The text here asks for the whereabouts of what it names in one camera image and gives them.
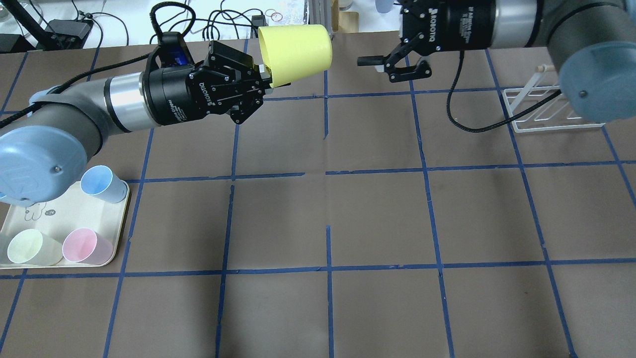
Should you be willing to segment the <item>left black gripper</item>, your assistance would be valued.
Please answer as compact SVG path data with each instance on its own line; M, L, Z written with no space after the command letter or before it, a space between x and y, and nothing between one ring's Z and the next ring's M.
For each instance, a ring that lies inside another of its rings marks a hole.
M219 100L213 86L219 86ZM143 104L157 126L182 124L208 115L227 114L243 124L272 89L272 75L249 54L211 41L204 65L159 68L148 64L142 74Z

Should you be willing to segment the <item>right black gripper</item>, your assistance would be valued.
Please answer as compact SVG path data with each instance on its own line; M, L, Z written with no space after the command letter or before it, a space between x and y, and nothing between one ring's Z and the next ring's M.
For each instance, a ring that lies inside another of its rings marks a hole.
M481 50L493 43L494 0L402 0L400 6L402 43L388 55L357 58L357 66L373 67L392 83L432 76L424 57L411 66L398 66L411 52Z

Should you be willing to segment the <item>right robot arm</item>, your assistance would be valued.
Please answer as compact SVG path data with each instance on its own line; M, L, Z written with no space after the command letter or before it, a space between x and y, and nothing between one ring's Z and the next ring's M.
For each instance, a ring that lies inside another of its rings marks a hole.
M359 57L393 83L426 79L437 52L546 47L561 93L593 122L636 113L633 0L402 0L400 44Z

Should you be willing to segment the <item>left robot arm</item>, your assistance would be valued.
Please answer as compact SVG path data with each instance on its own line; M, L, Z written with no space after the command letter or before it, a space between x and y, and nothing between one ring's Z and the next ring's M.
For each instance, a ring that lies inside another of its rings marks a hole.
M0 138L1 201L52 201L80 180L111 136L228 115L241 124L273 88L272 70L218 41L196 63L175 33L141 57L145 70L57 86L33 100Z

